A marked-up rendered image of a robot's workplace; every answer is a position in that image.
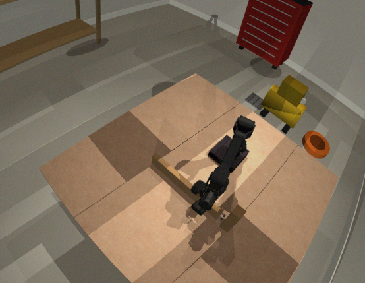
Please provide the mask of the brown wooden post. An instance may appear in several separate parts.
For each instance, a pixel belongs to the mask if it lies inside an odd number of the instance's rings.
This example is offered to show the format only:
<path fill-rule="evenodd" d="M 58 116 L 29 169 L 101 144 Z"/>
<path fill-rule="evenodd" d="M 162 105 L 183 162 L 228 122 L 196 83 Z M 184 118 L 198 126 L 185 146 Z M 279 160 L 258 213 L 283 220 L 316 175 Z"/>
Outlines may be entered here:
<path fill-rule="evenodd" d="M 237 205 L 235 209 L 228 215 L 228 217 L 221 223 L 220 227 L 228 233 L 228 231 L 244 216 L 245 209 Z"/>

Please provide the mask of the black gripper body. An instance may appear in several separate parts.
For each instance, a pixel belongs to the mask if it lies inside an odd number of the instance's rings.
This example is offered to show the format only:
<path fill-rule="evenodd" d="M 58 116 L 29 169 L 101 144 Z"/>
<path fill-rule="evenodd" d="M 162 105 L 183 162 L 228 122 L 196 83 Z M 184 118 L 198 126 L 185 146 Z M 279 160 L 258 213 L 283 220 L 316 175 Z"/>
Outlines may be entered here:
<path fill-rule="evenodd" d="M 199 203 L 199 201 L 196 201 L 194 204 L 192 204 L 191 209 L 193 209 L 196 213 L 198 213 L 201 216 L 201 215 L 203 215 L 203 213 L 205 213 L 206 210 L 204 210 L 203 208 L 200 208 L 198 203 Z"/>

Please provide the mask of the wooden rail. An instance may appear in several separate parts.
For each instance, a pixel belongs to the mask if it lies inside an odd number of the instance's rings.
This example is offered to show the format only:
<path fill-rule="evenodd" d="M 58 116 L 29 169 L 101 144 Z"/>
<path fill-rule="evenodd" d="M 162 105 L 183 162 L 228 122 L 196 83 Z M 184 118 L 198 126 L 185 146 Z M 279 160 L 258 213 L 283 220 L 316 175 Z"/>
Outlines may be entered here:
<path fill-rule="evenodd" d="M 155 153 L 152 157 L 152 164 L 155 165 L 170 181 L 172 181 L 179 189 L 185 192 L 194 202 L 198 201 L 201 197 L 200 194 L 194 194 L 191 189 L 193 184 L 189 182 L 185 177 L 183 177 L 173 166 L 170 166 L 162 157 L 160 157 L 157 153 Z M 215 203 L 212 206 L 211 210 L 207 210 L 211 216 L 215 219 L 220 217 L 223 214 L 222 208 L 217 206 Z"/>

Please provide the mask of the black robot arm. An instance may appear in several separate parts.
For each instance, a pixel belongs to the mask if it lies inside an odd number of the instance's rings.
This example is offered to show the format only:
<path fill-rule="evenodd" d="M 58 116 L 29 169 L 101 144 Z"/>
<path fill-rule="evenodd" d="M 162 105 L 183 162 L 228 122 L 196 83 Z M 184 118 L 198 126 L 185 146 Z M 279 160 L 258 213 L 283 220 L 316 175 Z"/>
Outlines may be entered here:
<path fill-rule="evenodd" d="M 243 116 L 240 116 L 240 118 L 238 117 L 238 119 L 235 121 L 233 126 L 233 139 L 221 165 L 216 167 L 216 169 L 211 172 L 206 183 L 202 180 L 199 180 L 192 186 L 191 191 L 194 194 L 200 194 L 201 199 L 198 203 L 200 208 L 203 208 L 204 210 L 211 210 L 217 199 L 217 196 L 221 196 L 222 193 L 225 192 L 229 184 L 229 168 L 231 167 L 234 159 L 237 160 L 241 153 L 246 151 L 246 139 L 251 137 L 255 126 L 256 125 L 254 121 Z M 210 184 L 208 184 L 209 180 Z M 206 189 L 207 191 L 205 191 Z"/>

